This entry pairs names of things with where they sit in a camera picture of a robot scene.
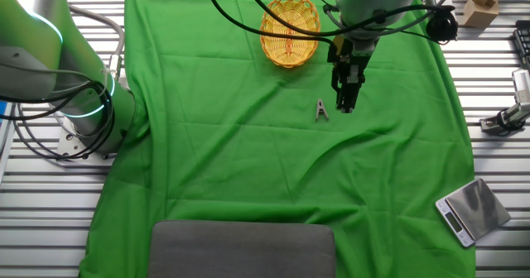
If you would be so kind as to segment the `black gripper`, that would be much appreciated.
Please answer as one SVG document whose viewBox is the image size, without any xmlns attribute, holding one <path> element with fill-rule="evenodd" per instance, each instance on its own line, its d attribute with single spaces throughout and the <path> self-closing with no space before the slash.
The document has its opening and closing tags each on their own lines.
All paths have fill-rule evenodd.
<svg viewBox="0 0 530 278">
<path fill-rule="evenodd" d="M 375 41 L 333 41 L 330 45 L 330 63 L 334 67 L 331 87 L 336 92 L 337 110 L 353 112 L 374 50 Z"/>
</svg>

